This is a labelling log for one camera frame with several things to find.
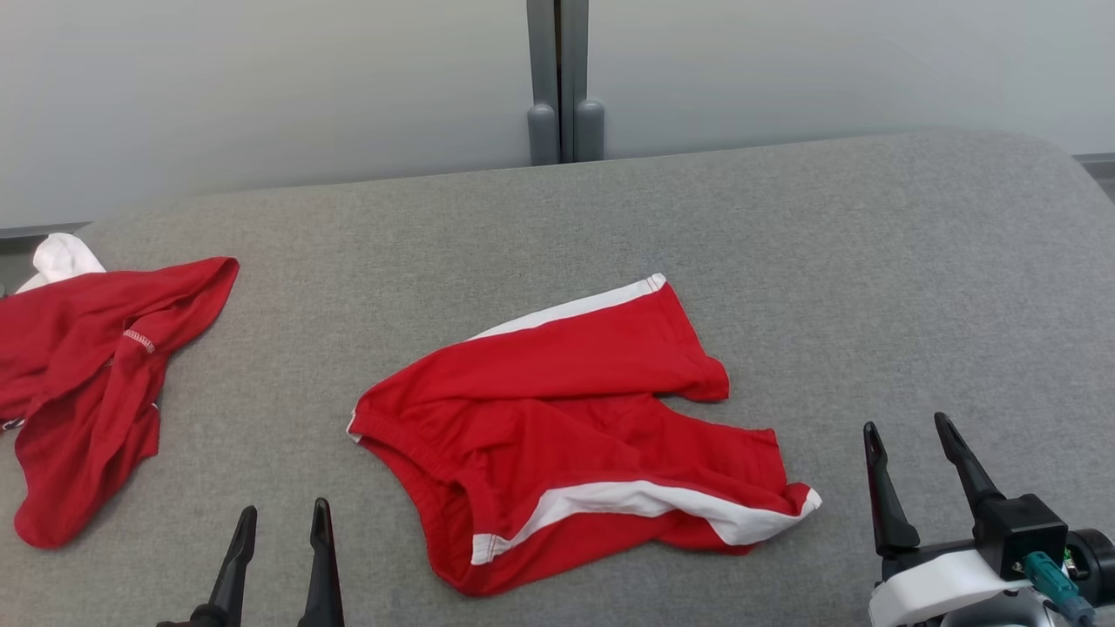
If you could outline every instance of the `clothing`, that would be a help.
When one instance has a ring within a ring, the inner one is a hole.
[[[0,423],[19,424],[16,531],[60,547],[158,451],[166,364],[224,307],[239,264],[88,273],[0,300]]]
[[[16,293],[57,283],[88,272],[104,272],[105,267],[85,245],[69,233],[51,233],[35,249],[31,264],[39,272],[22,284]]]
[[[418,509],[434,570],[498,594],[649,540],[744,554],[821,504],[728,397],[661,274],[501,325],[369,389],[349,434]]]

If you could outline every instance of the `robotic arm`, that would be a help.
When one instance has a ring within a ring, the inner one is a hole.
[[[863,427],[875,552],[882,581],[870,602],[874,627],[1093,624],[1093,608],[1115,604],[1115,547],[1094,529],[1069,531],[1039,498],[1007,499],[956,425],[933,416],[944,455],[957,467],[975,525],[972,539],[920,547],[886,471],[873,423]]]
[[[164,621],[156,627],[240,627],[248,562],[252,561],[255,552],[255,508],[251,505],[240,514],[209,602],[197,606],[186,623]],[[306,614],[298,621],[298,627],[345,627],[333,521],[329,502],[324,499],[313,503],[310,546],[313,548],[310,591],[306,599]]]

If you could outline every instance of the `cable connector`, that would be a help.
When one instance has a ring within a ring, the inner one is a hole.
[[[1037,591],[1049,597],[1069,625],[1086,627],[1095,624],[1096,610],[1049,556],[1043,551],[1034,551],[1022,562],[1026,578]]]

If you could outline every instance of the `gray fabric surface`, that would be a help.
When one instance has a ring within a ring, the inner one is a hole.
[[[1004,491],[1115,536],[1115,208],[1036,139],[948,132],[262,191],[79,235],[108,269],[217,254],[242,269],[171,364],[158,456],[62,550],[4,522],[4,627],[185,619],[248,503],[244,624],[293,625],[318,495],[350,626],[864,625],[879,568],[864,421],[922,539],[970,530],[934,411]],[[459,596],[430,571],[398,482],[346,437],[356,399],[440,346],[655,271],[734,386],[672,406],[776,428],[789,478],[825,504],[748,557],[648,544]],[[3,521],[23,495],[11,443]]]

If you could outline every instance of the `gray wall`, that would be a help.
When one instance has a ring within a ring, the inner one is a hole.
[[[3,0],[0,234],[527,165],[531,105],[522,0]]]
[[[590,0],[608,157],[960,126],[1115,152],[1111,0]]]

